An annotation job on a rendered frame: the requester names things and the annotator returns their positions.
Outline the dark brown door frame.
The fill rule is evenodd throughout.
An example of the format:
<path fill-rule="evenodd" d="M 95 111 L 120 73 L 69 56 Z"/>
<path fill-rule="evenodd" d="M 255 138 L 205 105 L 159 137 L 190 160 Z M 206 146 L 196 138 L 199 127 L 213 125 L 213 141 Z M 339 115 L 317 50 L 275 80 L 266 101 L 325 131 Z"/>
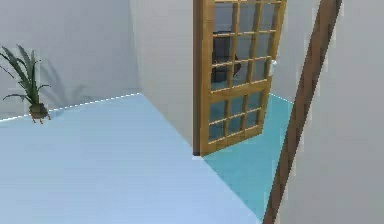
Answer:
<path fill-rule="evenodd" d="M 227 34 L 235 39 L 242 35 L 238 30 L 240 22 L 240 6 L 250 3 L 255 6 L 254 26 L 245 35 L 250 35 L 256 42 L 264 31 L 260 28 L 261 13 L 267 4 L 274 4 L 273 25 L 267 31 L 271 36 L 268 51 L 264 57 L 265 69 L 269 70 L 271 60 L 277 56 L 277 48 L 284 21 L 284 12 L 288 0 L 193 0 L 193 154 L 206 156 L 234 145 L 242 140 L 257 136 L 262 131 L 266 107 L 261 106 L 254 111 L 258 120 L 251 127 L 243 126 L 238 132 L 228 132 L 229 121 L 234 117 L 229 110 L 224 111 L 224 117 L 219 120 L 223 125 L 223 136 L 211 141 L 209 127 L 214 123 L 210 120 L 210 105 L 223 101 L 229 107 L 235 97 L 248 97 L 253 92 L 269 93 L 272 77 L 269 73 L 260 81 L 248 80 L 235 86 L 229 83 L 224 89 L 213 91 L 211 89 L 211 73 L 220 65 L 212 61 L 213 40 L 218 37 L 213 32 L 214 8 L 217 4 L 230 3 L 233 5 L 231 31 Z M 307 48 L 300 81 L 297 86 L 290 120 L 280 150 L 279 160 L 275 171 L 273 184 L 269 193 L 266 211 L 262 224 L 275 224 L 279 208 L 282 203 L 284 191 L 294 163 L 299 142 L 303 133 L 308 113 L 314 97 L 321 69 L 325 61 L 328 46 L 335 28 L 337 17 L 343 0 L 320 0 L 316 20 L 313 25 L 310 42 Z"/>

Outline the wooden glass-paned room door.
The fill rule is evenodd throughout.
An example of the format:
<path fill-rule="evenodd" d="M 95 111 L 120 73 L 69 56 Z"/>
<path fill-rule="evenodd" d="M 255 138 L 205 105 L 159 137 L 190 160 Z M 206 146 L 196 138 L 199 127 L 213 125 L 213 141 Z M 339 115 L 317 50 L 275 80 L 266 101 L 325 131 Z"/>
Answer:
<path fill-rule="evenodd" d="M 193 153 L 263 132 L 288 0 L 194 0 Z"/>

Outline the green houseplant in brown pot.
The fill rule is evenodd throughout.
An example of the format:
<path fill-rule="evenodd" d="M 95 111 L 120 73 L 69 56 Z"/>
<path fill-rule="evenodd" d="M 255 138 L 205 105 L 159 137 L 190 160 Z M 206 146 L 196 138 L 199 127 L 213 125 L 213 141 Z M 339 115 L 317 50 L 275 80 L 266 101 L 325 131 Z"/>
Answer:
<path fill-rule="evenodd" d="M 21 100 L 27 100 L 29 102 L 29 116 L 32 121 L 39 121 L 43 124 L 43 120 L 45 118 L 50 120 L 51 116 L 46 105 L 40 100 L 40 90 L 43 87 L 49 87 L 49 84 L 37 85 L 36 69 L 39 60 L 35 56 L 35 51 L 32 50 L 31 53 L 28 53 L 21 45 L 17 45 L 17 48 L 21 54 L 21 58 L 15 56 L 5 46 L 1 47 L 3 52 L 0 52 L 0 56 L 10 64 L 18 75 L 19 79 L 17 83 L 24 90 L 24 94 L 9 94 L 6 95 L 4 99 L 19 97 Z"/>

